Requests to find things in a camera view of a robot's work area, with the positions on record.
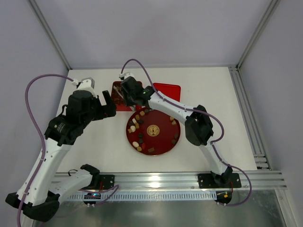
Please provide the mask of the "metal tongs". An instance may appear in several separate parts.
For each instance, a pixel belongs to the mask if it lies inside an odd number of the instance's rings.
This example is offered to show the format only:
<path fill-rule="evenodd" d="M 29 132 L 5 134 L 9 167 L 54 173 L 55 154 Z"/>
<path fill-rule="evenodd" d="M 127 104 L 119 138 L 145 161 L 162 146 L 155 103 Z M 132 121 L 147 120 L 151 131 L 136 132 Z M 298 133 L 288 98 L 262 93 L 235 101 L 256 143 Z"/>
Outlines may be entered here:
<path fill-rule="evenodd" d="M 116 105 L 117 111 L 136 111 L 136 106 L 125 106 L 121 88 L 113 85 L 111 97 Z"/>

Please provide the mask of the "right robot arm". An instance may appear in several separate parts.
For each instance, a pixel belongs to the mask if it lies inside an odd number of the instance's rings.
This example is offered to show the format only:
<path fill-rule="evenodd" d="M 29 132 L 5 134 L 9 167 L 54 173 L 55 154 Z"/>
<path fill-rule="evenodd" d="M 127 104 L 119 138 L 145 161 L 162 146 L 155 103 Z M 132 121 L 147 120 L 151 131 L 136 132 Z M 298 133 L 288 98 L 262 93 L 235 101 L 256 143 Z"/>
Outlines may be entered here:
<path fill-rule="evenodd" d="M 230 185 L 232 167 L 214 146 L 224 136 L 223 125 L 217 118 L 207 113 L 201 105 L 184 105 L 156 90 L 154 86 L 143 88 L 131 73 L 120 74 L 119 77 L 126 106 L 144 106 L 178 120 L 185 126 L 188 142 L 199 147 L 207 159 L 215 184 L 219 187 Z"/>

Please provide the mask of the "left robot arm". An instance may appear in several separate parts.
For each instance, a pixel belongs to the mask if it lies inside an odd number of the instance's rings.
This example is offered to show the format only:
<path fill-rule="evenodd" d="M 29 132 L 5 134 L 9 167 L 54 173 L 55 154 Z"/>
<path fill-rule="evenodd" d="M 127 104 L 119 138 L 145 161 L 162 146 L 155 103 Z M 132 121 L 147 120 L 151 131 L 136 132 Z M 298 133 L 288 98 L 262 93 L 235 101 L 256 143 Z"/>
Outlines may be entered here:
<path fill-rule="evenodd" d="M 53 118 L 42 136 L 43 146 L 33 169 L 17 191 L 7 195 L 5 202 L 18 209 L 30 219 L 40 222 L 49 221 L 61 203 L 78 190 L 96 189 L 100 186 L 100 171 L 89 165 L 79 170 L 64 182 L 52 186 L 52 179 L 66 154 L 76 139 L 92 122 L 116 115 L 116 105 L 109 92 L 102 92 L 106 101 L 102 105 L 98 96 L 89 91 L 76 90 L 62 106 L 62 112 Z"/>

